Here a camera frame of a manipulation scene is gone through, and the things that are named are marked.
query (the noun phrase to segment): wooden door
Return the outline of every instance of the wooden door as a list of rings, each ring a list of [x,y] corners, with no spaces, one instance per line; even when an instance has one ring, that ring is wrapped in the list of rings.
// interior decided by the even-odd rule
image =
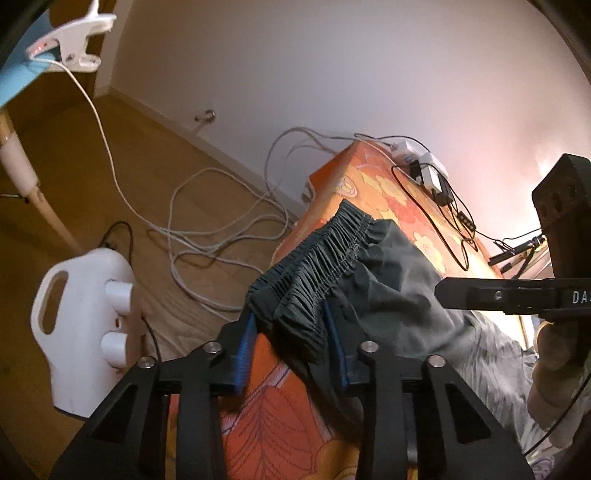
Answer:
[[[99,12],[112,13],[115,3],[116,0],[100,0]],[[89,5],[90,0],[56,0],[49,10],[51,24],[58,26],[83,17]],[[104,37],[92,37],[88,42],[88,53],[99,55]],[[76,77],[92,97],[96,73],[78,73]],[[80,91],[65,72],[44,73],[10,101],[7,109],[18,132],[53,113],[75,105],[82,99]]]

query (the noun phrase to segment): metal screw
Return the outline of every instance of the metal screw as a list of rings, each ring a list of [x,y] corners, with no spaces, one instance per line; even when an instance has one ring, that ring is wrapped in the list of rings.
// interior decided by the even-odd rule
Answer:
[[[371,340],[366,340],[365,342],[362,342],[359,346],[361,347],[361,350],[363,350],[366,353],[374,353],[379,350],[379,345],[375,342],[372,342]]]
[[[212,124],[216,120],[215,110],[209,109],[203,112],[203,115],[195,115],[195,121],[204,124]]]
[[[207,353],[218,353],[222,351],[222,344],[219,342],[208,342],[203,345],[203,350]]]
[[[441,368],[445,366],[446,361],[441,355],[432,355],[429,357],[429,365],[435,368]]]
[[[156,359],[153,356],[143,356],[138,360],[138,367],[152,368],[156,364]]]

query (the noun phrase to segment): wooden table leg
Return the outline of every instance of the wooden table leg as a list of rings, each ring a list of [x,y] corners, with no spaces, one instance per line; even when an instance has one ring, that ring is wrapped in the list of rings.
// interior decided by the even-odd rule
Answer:
[[[51,208],[51,205],[49,205],[49,202],[39,189],[37,174],[35,174],[27,155],[22,149],[7,111],[3,109],[0,109],[0,163],[6,169],[19,193],[39,210],[47,223],[62,237],[76,255],[82,255],[84,250]]]

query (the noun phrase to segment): white cable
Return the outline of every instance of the white cable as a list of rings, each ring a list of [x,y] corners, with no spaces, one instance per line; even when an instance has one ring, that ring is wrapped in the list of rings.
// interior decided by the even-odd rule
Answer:
[[[252,265],[252,264],[248,264],[246,262],[242,262],[240,260],[232,260],[229,258],[223,258],[220,257],[219,254],[221,253],[221,251],[226,248],[228,245],[233,244],[235,242],[238,242],[240,240],[244,240],[244,239],[257,239],[257,240],[278,240],[280,239],[285,232],[287,231],[289,225],[290,225],[290,219],[289,219],[289,215],[287,212],[287,208],[285,207],[285,205],[279,200],[277,199],[277,197],[275,196],[275,191],[279,188],[279,185],[281,184],[281,180],[283,175],[281,175],[280,180],[278,181],[277,185],[275,185],[274,187],[270,186],[269,183],[269,179],[268,179],[268,164],[270,162],[271,159],[271,154],[272,154],[272,149],[274,148],[274,146],[277,144],[277,141],[273,144],[273,147],[269,150],[269,154],[267,155],[267,159],[265,161],[265,168],[264,168],[264,176],[265,176],[265,187],[266,187],[266,192],[264,192],[262,195],[258,195],[257,193],[255,193],[244,181],[240,180],[239,178],[237,178],[236,176],[234,176],[231,173],[228,173],[227,171],[224,171],[220,168],[214,168],[214,167],[208,167],[208,168],[203,168],[200,171],[198,171],[197,173],[191,175],[189,178],[187,178],[185,181],[183,181],[173,192],[171,198],[170,198],[170,206],[169,206],[169,210],[168,210],[168,222],[167,222],[167,226],[166,228],[163,228],[159,225],[154,224],[153,222],[149,221],[148,219],[146,219],[145,217],[143,217],[142,215],[140,215],[129,203],[129,201],[127,200],[127,198],[125,197],[123,191],[121,190],[121,187],[119,186],[119,181],[117,179],[117,173],[115,170],[115,163],[113,161],[113,155],[111,154],[111,149],[109,147],[109,143],[106,139],[106,135],[105,135],[105,130],[103,129],[103,125],[102,122],[100,121],[100,116],[98,111],[96,110],[96,107],[94,105],[94,103],[92,102],[92,100],[90,99],[89,95],[86,93],[86,91],[84,90],[84,88],[82,87],[82,85],[80,85],[80,83],[78,82],[78,80],[76,79],[76,77],[74,76],[74,74],[70,71],[70,69],[68,69],[63,63],[59,62],[59,61],[55,61],[55,60],[50,60],[50,59],[41,59],[41,58],[37,58],[37,57],[32,57],[30,58],[31,60],[34,61],[39,61],[42,63],[48,63],[48,64],[52,64],[52,65],[56,65],[57,67],[61,68],[62,70],[64,70],[72,79],[72,81],[74,82],[74,84],[78,87],[78,89],[82,92],[82,95],[84,96],[84,98],[86,99],[86,101],[88,102],[88,104],[90,105],[90,108],[92,109],[92,112],[95,115],[96,118],[96,122],[99,126],[99,130],[100,130],[100,134],[101,137],[103,139],[103,143],[105,144],[105,150],[107,152],[107,155],[109,156],[109,162],[111,164],[111,173],[113,175],[113,181],[115,182],[115,187],[117,189],[117,192],[119,193],[119,195],[121,196],[121,199],[124,201],[124,203],[127,205],[127,207],[131,210],[131,212],[137,216],[139,219],[141,219],[144,223],[146,223],[151,229],[161,233],[162,235],[164,235],[167,238],[167,243],[168,243],[168,258],[170,260],[170,273],[172,275],[172,278],[174,280],[174,282],[193,300],[197,301],[205,310],[207,310],[208,312],[213,313],[214,315],[220,317],[221,319],[227,321],[227,322],[231,322],[233,319],[225,316],[224,314],[220,313],[220,312],[241,312],[243,309],[243,305],[228,305],[216,300],[212,300],[212,299],[208,299],[207,297],[191,290],[187,284],[184,282],[180,272],[178,271],[178,268],[176,267],[176,262],[177,260],[179,260],[181,257],[186,256],[186,255],[197,255],[197,256],[201,256],[201,257],[207,257],[207,258],[211,258],[214,259],[214,261],[220,261],[222,263],[226,263],[226,264],[230,264],[230,265],[238,265],[241,267],[245,267],[245,268],[250,268],[252,270],[255,270],[257,272],[259,272],[260,274],[263,273],[263,271],[257,267],[256,265]],[[234,181],[238,182],[240,185],[242,185],[244,188],[246,188],[255,198],[256,201],[252,204],[252,206],[242,215],[240,215],[240,217],[236,218],[235,220],[231,221],[230,223],[224,225],[223,227],[217,228],[215,230],[212,231],[205,231],[205,232],[200,232],[200,231],[177,231],[177,230],[173,230],[172,224],[173,224],[173,216],[174,216],[174,202],[178,196],[178,194],[189,184],[191,183],[194,179],[196,179],[198,176],[207,173],[207,172],[215,172],[218,174],[223,174],[226,175],[230,178],[232,178]],[[270,205],[272,205],[273,207],[277,208],[278,210],[281,211],[281,215],[275,215],[275,214],[266,214],[266,215],[259,215],[257,217],[255,217],[253,220],[251,220],[246,226],[240,228],[240,230],[238,230],[237,233],[233,233],[229,236],[227,236],[226,238],[224,238],[223,240],[212,244],[212,245],[199,245],[197,243],[195,243],[194,241],[191,240],[190,237],[196,237],[196,236],[211,236],[214,235],[216,233],[220,233],[223,232],[224,230],[226,230],[227,228],[235,225],[236,223],[238,223],[239,221],[241,221],[242,219],[244,219],[245,217],[247,217],[255,208],[257,205],[259,205],[262,202],[266,202],[269,203]],[[271,236],[264,236],[264,235],[252,235],[252,234],[248,234],[247,231],[256,223],[262,222],[263,220],[273,220],[276,222],[280,222],[283,227],[281,228],[281,230],[276,234],[276,235],[271,235]],[[173,252],[173,241],[176,241],[182,245],[184,245],[186,247],[185,250],[182,250],[180,252]]]

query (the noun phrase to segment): white plastic jug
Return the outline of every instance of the white plastic jug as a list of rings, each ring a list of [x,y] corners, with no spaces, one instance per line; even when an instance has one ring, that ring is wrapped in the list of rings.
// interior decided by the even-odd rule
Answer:
[[[43,331],[53,285],[67,278],[55,328]],[[139,359],[145,325],[133,294],[134,273],[119,253],[98,248],[47,272],[31,312],[31,328],[50,367],[54,406],[88,418]]]

